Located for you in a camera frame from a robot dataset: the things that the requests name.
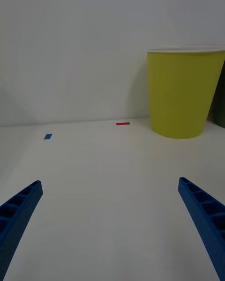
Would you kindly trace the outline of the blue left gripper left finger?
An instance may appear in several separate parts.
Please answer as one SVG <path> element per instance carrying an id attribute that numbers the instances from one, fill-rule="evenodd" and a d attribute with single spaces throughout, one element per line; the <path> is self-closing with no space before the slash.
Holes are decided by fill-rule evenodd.
<path id="1" fill-rule="evenodd" d="M 4 280 L 30 218 L 43 195 L 39 180 L 0 206 L 0 280 Z"/>

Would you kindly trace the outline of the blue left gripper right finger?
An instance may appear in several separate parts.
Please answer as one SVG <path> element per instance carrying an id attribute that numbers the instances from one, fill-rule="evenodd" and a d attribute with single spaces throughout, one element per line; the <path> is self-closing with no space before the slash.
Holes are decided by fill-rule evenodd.
<path id="1" fill-rule="evenodd" d="M 225 280 L 225 206 L 184 177 L 179 179 L 178 192 L 218 278 Z"/>

